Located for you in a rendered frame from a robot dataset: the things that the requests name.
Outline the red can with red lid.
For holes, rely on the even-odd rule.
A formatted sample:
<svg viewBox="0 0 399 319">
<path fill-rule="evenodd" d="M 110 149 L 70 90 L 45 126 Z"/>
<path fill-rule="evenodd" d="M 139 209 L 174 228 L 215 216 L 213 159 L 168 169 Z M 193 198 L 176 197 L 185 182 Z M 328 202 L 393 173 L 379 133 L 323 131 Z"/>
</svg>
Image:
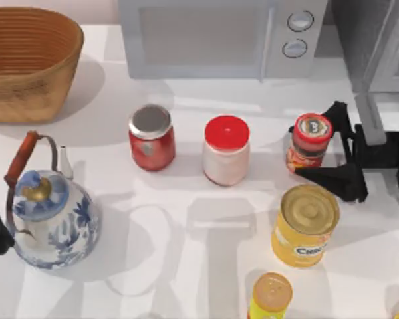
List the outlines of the red can with red lid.
<svg viewBox="0 0 399 319">
<path fill-rule="evenodd" d="M 297 168 L 320 167 L 333 136 L 333 125 L 323 115 L 300 115 L 293 127 L 287 149 L 286 164 L 291 172 Z"/>
</svg>

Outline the yellow can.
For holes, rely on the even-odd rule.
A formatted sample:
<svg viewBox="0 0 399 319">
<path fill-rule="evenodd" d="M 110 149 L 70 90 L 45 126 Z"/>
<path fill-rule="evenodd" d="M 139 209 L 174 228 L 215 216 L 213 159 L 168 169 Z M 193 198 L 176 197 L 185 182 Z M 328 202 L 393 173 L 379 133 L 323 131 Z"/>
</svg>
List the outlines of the yellow can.
<svg viewBox="0 0 399 319">
<path fill-rule="evenodd" d="M 340 209 L 329 191 L 302 184 L 286 191 L 271 233 L 275 255 L 295 268 L 309 268 L 323 257 L 338 224 Z"/>
</svg>

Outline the round microwave knob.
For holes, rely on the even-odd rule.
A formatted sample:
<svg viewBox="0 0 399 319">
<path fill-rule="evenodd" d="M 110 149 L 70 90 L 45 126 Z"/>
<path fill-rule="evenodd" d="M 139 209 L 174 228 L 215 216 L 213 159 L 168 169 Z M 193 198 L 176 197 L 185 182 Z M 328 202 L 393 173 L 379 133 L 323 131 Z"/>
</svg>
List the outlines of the round microwave knob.
<svg viewBox="0 0 399 319">
<path fill-rule="evenodd" d="M 303 10 L 290 14 L 287 19 L 287 26 L 293 32 L 303 32 L 313 25 L 314 20 L 314 16 L 310 11 Z"/>
<path fill-rule="evenodd" d="M 281 49 L 281 52 L 286 58 L 296 59 L 301 58 L 306 54 L 308 44 L 302 39 L 294 39 L 287 41 Z"/>
</svg>

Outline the pale grey microwave oven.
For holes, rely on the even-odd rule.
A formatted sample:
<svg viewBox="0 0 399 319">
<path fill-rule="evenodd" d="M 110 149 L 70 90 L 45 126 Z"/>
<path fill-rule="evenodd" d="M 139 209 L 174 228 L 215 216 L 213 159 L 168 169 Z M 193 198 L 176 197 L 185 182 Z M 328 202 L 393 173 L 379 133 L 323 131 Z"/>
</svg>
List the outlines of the pale grey microwave oven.
<svg viewBox="0 0 399 319">
<path fill-rule="evenodd" d="M 313 64 L 328 0 L 273 0 L 273 2 L 275 11 L 265 80 L 306 77 Z M 290 14 L 303 10 L 313 14 L 314 23 L 306 31 L 293 32 L 287 26 L 287 19 Z M 308 44 L 308 50 L 301 58 L 289 59 L 283 55 L 281 49 L 287 41 L 294 39 L 304 40 Z"/>
</svg>

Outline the white jar with red lid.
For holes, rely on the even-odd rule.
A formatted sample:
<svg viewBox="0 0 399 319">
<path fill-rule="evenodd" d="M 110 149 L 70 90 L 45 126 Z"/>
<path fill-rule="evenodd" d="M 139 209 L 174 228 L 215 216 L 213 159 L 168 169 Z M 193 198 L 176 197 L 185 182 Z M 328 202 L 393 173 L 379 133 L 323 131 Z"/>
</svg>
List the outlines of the white jar with red lid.
<svg viewBox="0 0 399 319">
<path fill-rule="evenodd" d="M 205 126 L 203 172 L 212 182 L 230 187 L 247 175 L 249 168 L 250 130 L 234 115 L 212 118 Z"/>
</svg>

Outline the yellow bottle with orange cap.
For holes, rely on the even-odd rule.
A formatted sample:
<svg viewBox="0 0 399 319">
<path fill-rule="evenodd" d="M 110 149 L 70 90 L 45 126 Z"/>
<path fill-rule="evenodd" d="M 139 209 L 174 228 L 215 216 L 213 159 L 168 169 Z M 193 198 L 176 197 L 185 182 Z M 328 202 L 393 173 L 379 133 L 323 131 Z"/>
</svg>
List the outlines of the yellow bottle with orange cap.
<svg viewBox="0 0 399 319">
<path fill-rule="evenodd" d="M 291 283 L 279 273 L 267 272 L 253 286 L 247 319 L 284 319 L 292 297 Z"/>
</svg>

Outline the microwave oven door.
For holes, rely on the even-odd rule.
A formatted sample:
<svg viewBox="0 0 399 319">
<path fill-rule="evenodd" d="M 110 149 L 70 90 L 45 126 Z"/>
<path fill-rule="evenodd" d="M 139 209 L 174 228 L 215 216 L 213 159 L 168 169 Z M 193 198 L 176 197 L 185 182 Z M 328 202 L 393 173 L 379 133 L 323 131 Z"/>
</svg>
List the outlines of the microwave oven door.
<svg viewBox="0 0 399 319">
<path fill-rule="evenodd" d="M 118 0 L 136 79 L 263 79 L 273 0 Z"/>
</svg>

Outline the red jar with silver lid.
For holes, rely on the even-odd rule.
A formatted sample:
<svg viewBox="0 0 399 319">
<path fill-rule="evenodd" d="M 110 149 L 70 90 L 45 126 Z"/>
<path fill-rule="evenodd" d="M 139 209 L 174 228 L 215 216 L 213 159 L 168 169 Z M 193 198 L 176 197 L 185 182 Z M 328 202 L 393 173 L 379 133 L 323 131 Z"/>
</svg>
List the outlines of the red jar with silver lid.
<svg viewBox="0 0 399 319">
<path fill-rule="evenodd" d="M 146 104 L 128 122 L 132 159 L 146 171 L 160 171 L 176 156 L 174 128 L 170 113 L 161 105 Z"/>
</svg>

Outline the blue and white teapot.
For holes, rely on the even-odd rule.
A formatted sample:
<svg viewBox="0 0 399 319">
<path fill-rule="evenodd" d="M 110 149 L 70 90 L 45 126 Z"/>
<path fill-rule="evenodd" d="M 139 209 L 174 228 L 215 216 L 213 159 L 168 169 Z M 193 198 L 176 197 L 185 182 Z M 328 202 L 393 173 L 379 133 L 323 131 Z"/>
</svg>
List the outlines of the blue and white teapot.
<svg viewBox="0 0 399 319">
<path fill-rule="evenodd" d="M 25 169 L 39 140 L 51 147 L 49 170 Z M 100 235 L 100 210 L 74 181 L 67 149 L 31 130 L 4 177 L 9 189 L 6 226 L 17 255 L 43 270 L 68 267 L 85 259 Z"/>
</svg>

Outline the brown woven basket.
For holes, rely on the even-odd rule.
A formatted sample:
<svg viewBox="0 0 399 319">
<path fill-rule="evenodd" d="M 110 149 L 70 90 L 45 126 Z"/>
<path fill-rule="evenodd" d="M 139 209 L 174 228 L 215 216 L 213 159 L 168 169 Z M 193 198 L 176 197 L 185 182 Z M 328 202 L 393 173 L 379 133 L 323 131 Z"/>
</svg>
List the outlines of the brown woven basket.
<svg viewBox="0 0 399 319">
<path fill-rule="evenodd" d="M 84 44 L 71 18 L 36 7 L 0 7 L 0 123 L 52 120 L 72 86 Z"/>
</svg>

